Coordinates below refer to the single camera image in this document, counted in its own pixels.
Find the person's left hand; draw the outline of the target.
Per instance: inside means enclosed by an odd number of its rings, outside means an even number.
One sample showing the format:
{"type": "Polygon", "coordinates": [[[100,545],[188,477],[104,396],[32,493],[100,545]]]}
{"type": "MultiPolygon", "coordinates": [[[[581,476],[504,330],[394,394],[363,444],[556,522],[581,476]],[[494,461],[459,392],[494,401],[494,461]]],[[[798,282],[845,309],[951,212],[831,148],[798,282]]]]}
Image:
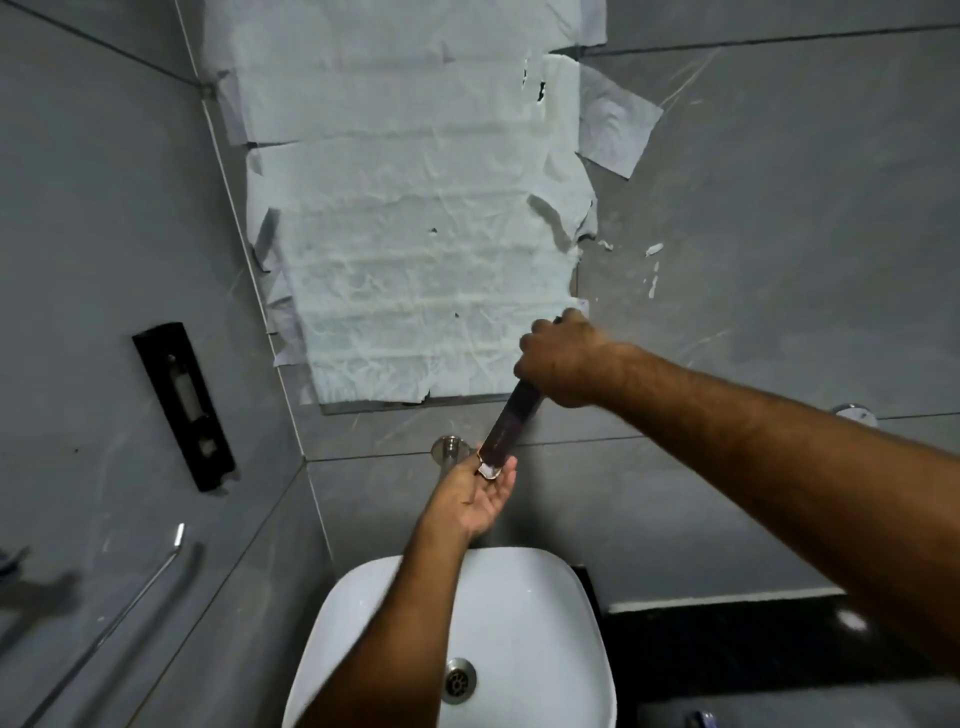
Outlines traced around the person's left hand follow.
{"type": "Polygon", "coordinates": [[[516,484],[518,458],[509,456],[498,478],[482,477],[476,490],[450,490],[449,475],[436,486],[419,517],[416,531],[467,545],[487,532],[511,498],[516,484]]]}

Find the person's right hand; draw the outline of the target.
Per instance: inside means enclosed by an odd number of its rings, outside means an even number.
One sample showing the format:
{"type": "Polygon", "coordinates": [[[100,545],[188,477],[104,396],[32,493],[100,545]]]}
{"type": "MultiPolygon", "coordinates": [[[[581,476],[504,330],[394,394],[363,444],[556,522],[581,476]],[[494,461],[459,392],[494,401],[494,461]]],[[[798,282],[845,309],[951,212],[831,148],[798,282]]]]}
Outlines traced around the person's right hand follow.
{"type": "Polygon", "coordinates": [[[554,375],[549,384],[534,386],[560,407],[609,408],[636,348],[609,340],[578,309],[565,310],[559,319],[561,355],[554,375]]]}

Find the dark purple tube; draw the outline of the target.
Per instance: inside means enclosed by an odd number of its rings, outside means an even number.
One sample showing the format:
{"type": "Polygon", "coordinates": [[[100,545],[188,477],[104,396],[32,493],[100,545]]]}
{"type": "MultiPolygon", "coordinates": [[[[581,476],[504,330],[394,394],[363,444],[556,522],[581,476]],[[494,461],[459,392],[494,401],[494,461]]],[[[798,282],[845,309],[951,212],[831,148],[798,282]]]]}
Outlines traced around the dark purple tube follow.
{"type": "Polygon", "coordinates": [[[510,393],[486,439],[479,447],[477,474],[484,480],[496,480],[523,432],[536,415],[544,396],[533,384],[519,380],[510,393]]]}

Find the person's right forearm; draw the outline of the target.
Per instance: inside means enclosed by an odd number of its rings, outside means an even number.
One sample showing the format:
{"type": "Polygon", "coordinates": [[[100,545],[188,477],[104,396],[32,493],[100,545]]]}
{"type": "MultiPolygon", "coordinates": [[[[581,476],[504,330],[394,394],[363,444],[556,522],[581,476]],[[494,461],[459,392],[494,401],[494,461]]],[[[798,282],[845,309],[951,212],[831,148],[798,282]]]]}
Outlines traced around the person's right forearm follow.
{"type": "Polygon", "coordinates": [[[598,404],[960,679],[960,456],[637,346],[597,358],[598,404]]]}

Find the person's left forearm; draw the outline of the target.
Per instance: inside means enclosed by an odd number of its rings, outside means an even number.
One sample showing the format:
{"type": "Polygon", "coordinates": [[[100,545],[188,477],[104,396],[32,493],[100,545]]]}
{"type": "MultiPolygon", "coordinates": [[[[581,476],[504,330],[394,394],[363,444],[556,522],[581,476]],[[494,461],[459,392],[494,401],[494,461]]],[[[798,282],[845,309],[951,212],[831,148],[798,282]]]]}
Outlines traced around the person's left forearm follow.
{"type": "Polygon", "coordinates": [[[455,594],[481,530],[419,519],[379,607],[295,728],[437,728],[455,594]]]}

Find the white ceramic sink basin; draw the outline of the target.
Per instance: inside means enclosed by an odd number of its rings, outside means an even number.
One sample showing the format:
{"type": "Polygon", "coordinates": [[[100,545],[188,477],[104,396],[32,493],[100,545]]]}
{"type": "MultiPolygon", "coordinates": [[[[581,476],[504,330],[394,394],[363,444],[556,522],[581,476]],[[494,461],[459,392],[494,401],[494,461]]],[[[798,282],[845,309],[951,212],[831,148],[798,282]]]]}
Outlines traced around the white ceramic sink basin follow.
{"type": "MultiPolygon", "coordinates": [[[[282,728],[361,635],[401,556],[355,567],[323,602],[299,662],[282,728]]],[[[446,662],[465,658],[478,685],[440,703],[438,728],[617,728],[615,682],[589,596],[572,567],[540,549],[472,549],[463,560],[446,662]]]]}

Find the chrome sink drain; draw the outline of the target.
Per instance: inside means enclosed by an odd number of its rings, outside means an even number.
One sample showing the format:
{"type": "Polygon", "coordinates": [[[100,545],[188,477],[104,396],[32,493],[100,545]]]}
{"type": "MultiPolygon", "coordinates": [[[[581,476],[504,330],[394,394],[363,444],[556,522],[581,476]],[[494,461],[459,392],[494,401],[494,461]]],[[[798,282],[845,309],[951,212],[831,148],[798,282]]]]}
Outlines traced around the chrome sink drain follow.
{"type": "Polygon", "coordinates": [[[447,661],[443,674],[441,701],[447,705],[461,705],[470,700],[478,686],[476,669],[466,658],[447,661]]]}

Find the loose grey paper piece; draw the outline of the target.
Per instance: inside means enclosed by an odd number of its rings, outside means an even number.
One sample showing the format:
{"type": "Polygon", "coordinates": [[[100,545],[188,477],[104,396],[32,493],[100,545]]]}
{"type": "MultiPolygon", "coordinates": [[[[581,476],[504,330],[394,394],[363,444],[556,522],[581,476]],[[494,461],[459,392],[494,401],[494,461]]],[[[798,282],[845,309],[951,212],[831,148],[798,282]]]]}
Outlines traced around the loose grey paper piece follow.
{"type": "Polygon", "coordinates": [[[581,157],[629,180],[663,114],[600,71],[580,66],[581,157]]]}

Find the chrome towel bar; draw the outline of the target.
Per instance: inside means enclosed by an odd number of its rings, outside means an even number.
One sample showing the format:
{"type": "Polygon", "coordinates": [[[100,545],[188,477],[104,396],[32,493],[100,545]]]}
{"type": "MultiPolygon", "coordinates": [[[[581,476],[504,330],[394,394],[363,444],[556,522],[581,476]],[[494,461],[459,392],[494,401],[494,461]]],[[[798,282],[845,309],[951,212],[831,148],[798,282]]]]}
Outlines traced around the chrome towel bar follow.
{"type": "Polygon", "coordinates": [[[66,672],[56,681],[53,687],[44,695],[36,707],[21,722],[18,728],[37,728],[51,708],[58,702],[62,694],[72,685],[79,674],[87,667],[90,661],[98,654],[104,645],[114,636],[117,629],[126,621],[128,616],[138,607],[138,604],[150,593],[150,590],[164,576],[176,562],[184,547],[186,523],[180,522],[174,532],[171,547],[160,565],[153,571],[146,582],[138,588],[133,597],[109,622],[107,622],[97,637],[83,650],[78,658],[67,668],[66,672]]]}

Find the chrome wall faucet spout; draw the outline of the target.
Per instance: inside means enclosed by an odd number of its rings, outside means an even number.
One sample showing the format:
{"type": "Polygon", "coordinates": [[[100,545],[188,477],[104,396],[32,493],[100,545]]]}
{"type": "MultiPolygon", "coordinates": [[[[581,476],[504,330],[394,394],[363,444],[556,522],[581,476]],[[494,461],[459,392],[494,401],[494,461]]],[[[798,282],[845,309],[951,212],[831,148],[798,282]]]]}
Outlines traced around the chrome wall faucet spout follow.
{"type": "Polygon", "coordinates": [[[450,471],[471,457],[473,449],[462,438],[455,435],[444,435],[433,443],[430,455],[438,465],[438,484],[441,483],[450,471]]]}

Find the black wall bracket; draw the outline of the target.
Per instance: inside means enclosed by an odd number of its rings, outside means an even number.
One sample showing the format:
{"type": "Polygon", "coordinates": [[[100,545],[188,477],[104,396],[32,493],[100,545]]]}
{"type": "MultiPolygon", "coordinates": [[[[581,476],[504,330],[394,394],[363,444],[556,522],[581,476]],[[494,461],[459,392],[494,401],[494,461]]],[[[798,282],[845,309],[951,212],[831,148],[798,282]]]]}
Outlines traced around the black wall bracket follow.
{"type": "Polygon", "coordinates": [[[185,326],[162,323],[131,340],[198,491],[218,490],[236,463],[185,326]]]}

